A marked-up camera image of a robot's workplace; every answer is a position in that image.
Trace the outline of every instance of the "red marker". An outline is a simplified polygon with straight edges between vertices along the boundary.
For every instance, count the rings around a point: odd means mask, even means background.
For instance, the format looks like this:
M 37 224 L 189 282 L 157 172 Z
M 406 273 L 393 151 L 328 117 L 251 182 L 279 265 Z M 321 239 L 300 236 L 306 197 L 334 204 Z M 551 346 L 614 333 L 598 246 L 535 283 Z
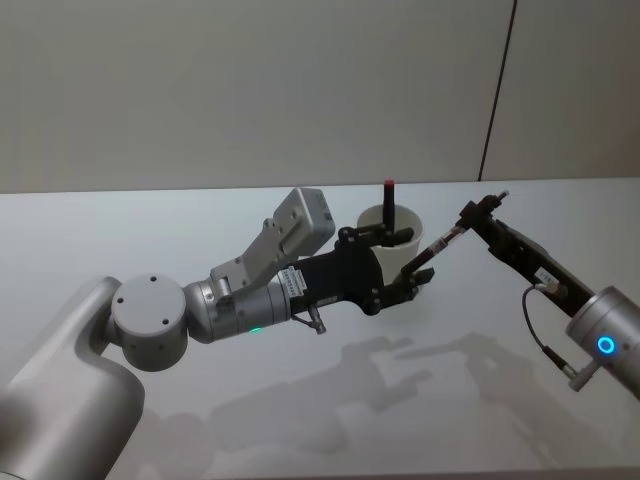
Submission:
M 396 205 L 393 198 L 393 180 L 384 181 L 384 201 L 382 203 L 382 223 L 387 232 L 395 233 Z

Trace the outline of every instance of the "small robot arm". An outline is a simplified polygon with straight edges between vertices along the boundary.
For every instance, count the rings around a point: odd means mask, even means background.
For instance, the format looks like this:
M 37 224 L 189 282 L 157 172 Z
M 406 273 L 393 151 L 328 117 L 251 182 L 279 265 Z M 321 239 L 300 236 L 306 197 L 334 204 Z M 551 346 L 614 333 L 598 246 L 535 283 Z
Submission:
M 508 192 L 469 202 L 460 219 L 441 239 L 418 255 L 407 267 L 423 264 L 446 248 L 457 236 L 473 230 L 489 246 L 489 252 L 531 283 L 522 296 L 525 320 L 543 353 L 569 378 L 575 391 L 593 374 L 605 368 L 640 399 L 640 307 L 613 286 L 595 294 L 556 262 L 540 245 L 493 218 Z M 592 360 L 576 370 L 535 334 L 526 307 L 527 294 L 543 293 L 571 317 L 566 333 Z

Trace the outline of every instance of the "white wall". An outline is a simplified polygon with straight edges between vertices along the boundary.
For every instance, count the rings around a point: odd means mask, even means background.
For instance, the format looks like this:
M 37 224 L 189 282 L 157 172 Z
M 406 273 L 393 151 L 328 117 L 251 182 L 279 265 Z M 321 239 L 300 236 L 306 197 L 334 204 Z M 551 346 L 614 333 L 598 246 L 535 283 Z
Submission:
M 473 180 L 510 0 L 3 0 L 0 192 Z
M 520 0 L 484 180 L 640 175 L 640 2 Z

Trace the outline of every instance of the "cable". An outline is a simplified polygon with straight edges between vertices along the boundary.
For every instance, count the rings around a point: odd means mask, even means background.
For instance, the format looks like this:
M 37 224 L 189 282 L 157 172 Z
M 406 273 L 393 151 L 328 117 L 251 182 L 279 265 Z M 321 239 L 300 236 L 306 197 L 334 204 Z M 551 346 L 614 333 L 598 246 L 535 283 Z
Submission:
M 559 285 L 545 285 L 543 283 L 532 285 L 528 287 L 522 293 L 522 313 L 524 313 L 524 321 L 527 322 L 527 327 L 529 328 L 529 332 L 531 332 L 531 336 L 536 341 L 538 346 L 542 349 L 542 352 L 549 357 L 549 359 L 558 367 L 565 375 L 569 378 L 573 378 L 576 375 L 576 371 L 569 365 L 569 363 L 558 355 L 551 347 L 542 343 L 536 332 L 533 330 L 533 325 L 531 325 L 531 319 L 529 318 L 529 311 L 527 310 L 527 295 L 529 292 L 533 290 L 538 290 L 539 292 L 549 293 L 549 294 L 565 294 L 564 290 L 560 289 Z
M 533 325 L 531 325 L 531 319 L 529 318 L 529 312 L 527 310 L 527 295 L 529 295 L 529 293 L 532 292 L 533 290 L 536 290 L 535 285 L 530 286 L 522 293 L 522 313 L 524 313 L 524 321 L 527 322 L 527 327 L 529 327 L 531 336 L 536 341 L 536 343 L 540 346 L 540 348 L 544 350 L 545 345 L 542 343 L 542 341 L 540 341 L 540 338 L 538 337 L 538 335 L 536 335 L 536 332 L 533 330 Z

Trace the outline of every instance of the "label sticker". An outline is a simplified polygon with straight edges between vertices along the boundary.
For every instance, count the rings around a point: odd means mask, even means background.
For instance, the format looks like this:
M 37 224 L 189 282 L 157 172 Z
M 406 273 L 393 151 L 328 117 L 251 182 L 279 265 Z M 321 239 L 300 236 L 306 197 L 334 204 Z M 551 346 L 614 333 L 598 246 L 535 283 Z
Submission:
M 300 270 L 289 267 L 285 270 L 280 270 L 280 276 L 289 298 L 304 296 L 304 291 L 307 290 L 307 282 L 304 281 L 304 276 Z
M 550 283 L 560 283 L 558 279 L 547 272 L 544 268 L 540 267 L 535 274 L 536 278 L 540 280 L 545 285 L 549 285 Z

